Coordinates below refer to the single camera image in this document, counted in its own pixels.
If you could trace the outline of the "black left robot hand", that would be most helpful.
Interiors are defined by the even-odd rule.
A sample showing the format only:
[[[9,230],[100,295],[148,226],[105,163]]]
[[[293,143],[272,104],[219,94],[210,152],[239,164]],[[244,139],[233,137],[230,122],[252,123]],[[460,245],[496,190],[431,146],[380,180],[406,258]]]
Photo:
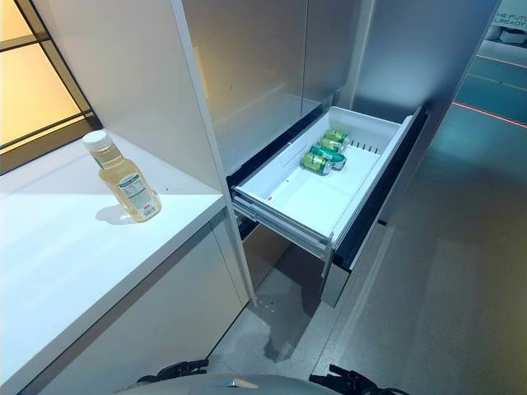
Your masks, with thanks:
[[[190,375],[206,374],[209,359],[182,361],[162,368],[157,374],[142,376],[137,383],[157,383]]]

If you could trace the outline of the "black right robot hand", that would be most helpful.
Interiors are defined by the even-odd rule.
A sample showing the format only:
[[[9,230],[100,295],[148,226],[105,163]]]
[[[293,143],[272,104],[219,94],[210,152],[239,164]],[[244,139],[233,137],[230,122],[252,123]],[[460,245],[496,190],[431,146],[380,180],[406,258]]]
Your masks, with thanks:
[[[381,388],[355,370],[346,370],[333,364],[329,365],[329,374],[311,374],[309,381],[341,394],[406,394],[398,388]]]

